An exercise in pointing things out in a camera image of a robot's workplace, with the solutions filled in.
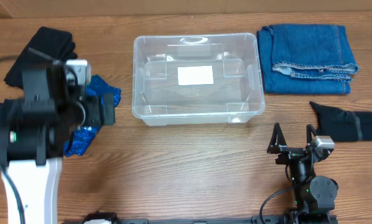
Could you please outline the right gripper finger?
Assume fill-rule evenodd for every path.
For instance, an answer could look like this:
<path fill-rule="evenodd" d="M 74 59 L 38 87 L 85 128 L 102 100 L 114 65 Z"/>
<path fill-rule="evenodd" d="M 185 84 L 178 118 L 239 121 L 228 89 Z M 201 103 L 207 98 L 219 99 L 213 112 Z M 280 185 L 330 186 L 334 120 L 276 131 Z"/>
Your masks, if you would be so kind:
<path fill-rule="evenodd" d="M 312 124 L 308 124 L 306 126 L 306 130 L 307 130 L 307 144 L 310 144 L 313 138 L 316 137 L 317 133 Z"/>
<path fill-rule="evenodd" d="M 267 147 L 268 154 L 280 154 L 287 148 L 287 143 L 279 123 L 274 125 L 272 137 Z"/>

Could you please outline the blue green sequin garment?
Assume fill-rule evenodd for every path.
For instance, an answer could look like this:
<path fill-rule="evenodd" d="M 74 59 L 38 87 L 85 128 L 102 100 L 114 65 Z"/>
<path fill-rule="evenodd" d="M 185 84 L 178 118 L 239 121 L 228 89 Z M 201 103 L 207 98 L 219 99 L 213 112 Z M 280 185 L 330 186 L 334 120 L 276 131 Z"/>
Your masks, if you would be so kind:
<path fill-rule="evenodd" d="M 103 96 L 106 93 L 113 94 L 114 108 L 121 101 L 121 89 L 109 86 L 99 75 L 93 75 L 91 82 L 86 86 L 86 96 Z M 64 144 L 64 155 L 82 156 L 99 133 L 100 127 L 82 126 L 80 130 L 75 130 L 71 141 Z"/>

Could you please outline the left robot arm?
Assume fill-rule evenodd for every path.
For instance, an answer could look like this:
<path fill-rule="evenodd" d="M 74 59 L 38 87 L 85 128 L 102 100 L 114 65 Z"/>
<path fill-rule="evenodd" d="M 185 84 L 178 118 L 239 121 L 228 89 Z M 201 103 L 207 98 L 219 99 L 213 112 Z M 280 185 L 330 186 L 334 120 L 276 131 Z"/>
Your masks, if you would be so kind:
<path fill-rule="evenodd" d="M 63 155 L 82 126 L 114 124 L 114 95 L 85 95 L 65 66 L 24 70 L 24 96 L 0 121 L 0 171 L 9 223 L 57 223 Z"/>

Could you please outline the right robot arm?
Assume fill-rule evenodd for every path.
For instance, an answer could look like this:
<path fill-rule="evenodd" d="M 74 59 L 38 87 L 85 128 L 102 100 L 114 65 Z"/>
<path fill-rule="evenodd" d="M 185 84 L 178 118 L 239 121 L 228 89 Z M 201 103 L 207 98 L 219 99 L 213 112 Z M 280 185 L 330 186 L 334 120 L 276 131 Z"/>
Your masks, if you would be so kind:
<path fill-rule="evenodd" d="M 307 145 L 289 147 L 279 123 L 274 125 L 267 147 L 268 154 L 276 154 L 276 164 L 285 166 L 285 174 L 291 186 L 270 195 L 259 209 L 259 219 L 266 223 L 264 206 L 274 197 L 288 191 L 294 193 L 295 207 L 287 209 L 277 219 L 280 223 L 337 223 L 330 212 L 335 208 L 338 184 L 326 176 L 315 173 L 314 164 L 324 161 L 334 150 L 335 143 L 329 136 L 320 136 L 308 124 Z"/>

